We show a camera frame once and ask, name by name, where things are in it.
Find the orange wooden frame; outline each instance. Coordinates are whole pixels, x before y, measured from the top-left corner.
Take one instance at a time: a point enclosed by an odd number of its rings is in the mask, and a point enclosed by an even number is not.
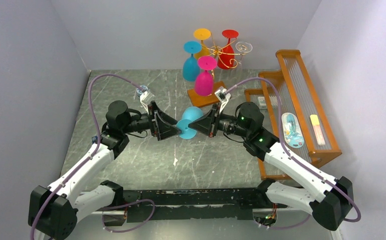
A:
[[[223,81],[217,81],[213,85],[213,91],[212,92],[216,92],[216,90],[220,87],[226,88]],[[192,88],[192,89],[187,90],[187,94],[188,94],[188,97],[190,98],[191,104],[193,106],[198,107],[198,108],[219,103],[219,99],[213,93],[209,96],[200,96],[196,93],[194,88]]]
[[[283,83],[286,84],[288,88],[288,92],[291,97],[291,101],[293,103],[294,110],[296,112],[297,119],[300,124],[300,128],[302,129],[303,133],[303,138],[306,141],[306,145],[308,147],[308,154],[309,157],[311,158],[311,164],[316,166],[317,168],[322,167],[323,165],[327,164],[331,160],[335,159],[336,157],[341,155],[341,150],[339,149],[337,145],[337,141],[334,137],[334,134],[331,130],[330,124],[328,122],[328,119],[325,115],[325,112],[322,108],[321,102],[319,101],[318,95],[316,93],[316,90],[312,84],[312,80],[309,77],[309,73],[305,67],[305,64],[303,62],[302,57],[300,56],[300,51],[299,50],[279,50],[275,54],[275,56],[278,59],[278,63],[280,64],[280,70],[278,71],[262,71],[259,73],[259,77],[269,79],[276,88],[279,88]],[[311,95],[312,101],[315,105],[315,108],[318,113],[318,117],[320,121],[322,122],[322,125],[324,126],[326,136],[328,138],[328,141],[330,143],[331,149],[326,149],[326,150],[319,150],[316,149],[316,147],[313,144],[311,135],[314,134],[312,129],[309,129],[305,118],[308,118],[309,116],[304,116],[300,102],[297,97],[297,93],[294,89],[293,82],[290,78],[290,74],[288,72],[288,66],[286,66],[284,62],[284,58],[295,58],[300,70],[302,71],[303,78],[305,79],[306,85],[308,87],[309,93]],[[271,105],[271,100],[269,97],[269,94],[273,92],[271,87],[267,87],[265,83],[262,83],[262,88],[250,88],[246,89],[244,91],[244,94],[246,96],[246,100],[249,102],[250,101],[250,96],[251,95],[263,95],[265,97],[265,102],[267,103],[268,106],[268,113],[269,113],[269,118],[271,120],[271,125],[273,132],[276,136],[278,136],[278,126],[274,114],[274,110],[272,109]],[[261,160],[258,160],[259,163],[259,170],[261,174],[261,179],[274,179],[274,180],[285,180],[285,179],[290,179],[289,176],[285,174],[280,174],[280,175],[267,175],[265,166]]]

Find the blue wine glass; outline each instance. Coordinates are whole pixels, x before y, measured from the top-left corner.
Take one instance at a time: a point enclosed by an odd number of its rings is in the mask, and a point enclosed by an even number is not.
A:
[[[184,44],[184,51],[190,54],[182,67],[182,77],[189,81],[196,81],[197,76],[200,74],[200,67],[197,65],[197,59],[194,58],[194,54],[202,50],[202,45],[195,41],[188,41]]]

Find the wooden base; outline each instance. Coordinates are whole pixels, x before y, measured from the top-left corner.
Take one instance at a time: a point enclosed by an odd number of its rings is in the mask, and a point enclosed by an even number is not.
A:
[[[198,95],[194,90],[194,88],[187,90],[188,96],[190,97],[191,104],[193,106],[201,108],[201,107],[219,103],[219,99],[215,96],[213,92],[215,92],[220,87],[226,88],[223,81],[220,81],[220,82],[217,81],[216,83],[214,83],[212,94],[209,96]]]

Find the white wall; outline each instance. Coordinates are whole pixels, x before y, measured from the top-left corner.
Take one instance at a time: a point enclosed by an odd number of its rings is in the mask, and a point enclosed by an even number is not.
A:
[[[180,69],[197,28],[253,45],[243,66],[273,69],[294,49],[321,0],[52,0],[89,69]]]
[[[323,169],[362,211],[344,239],[386,239],[386,0],[323,0],[298,48],[343,150]]]
[[[0,240],[28,239],[31,191],[60,174],[87,78],[49,1],[0,0]]]

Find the black bracket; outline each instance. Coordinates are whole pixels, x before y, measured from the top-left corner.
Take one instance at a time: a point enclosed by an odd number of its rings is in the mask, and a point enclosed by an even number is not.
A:
[[[109,150],[113,151],[114,158],[117,158],[129,143],[126,134],[120,134],[111,129],[103,131],[100,137],[101,144],[106,145]],[[97,138],[93,138],[93,143],[97,143]]]
[[[154,101],[149,104],[149,111],[153,115],[150,132],[152,136],[157,137],[158,141],[181,133],[181,130],[175,126],[178,121],[160,110]]]
[[[342,176],[337,181],[336,186],[353,199],[352,182],[349,179]],[[312,216],[317,223],[330,231],[337,230],[352,209],[349,201],[334,188],[330,192],[326,192],[326,196],[321,202],[313,201],[309,205],[312,208]]]
[[[243,146],[248,153],[263,161],[265,159],[265,154],[267,152],[269,153],[270,148],[279,141],[280,139],[277,136],[262,127],[253,135],[249,135],[249,138],[245,139]]]
[[[213,104],[212,108],[205,115],[188,124],[188,127],[195,129],[210,138],[216,136],[216,133],[218,132],[218,127],[215,126],[215,124],[217,124],[219,120],[220,106],[221,104],[219,103]]]
[[[28,224],[32,226],[41,206],[51,194],[45,187],[38,186],[31,193],[29,203]],[[47,204],[36,229],[47,234],[55,240],[64,240],[73,231],[78,218],[77,209],[73,209],[69,200],[62,196],[54,195]]]

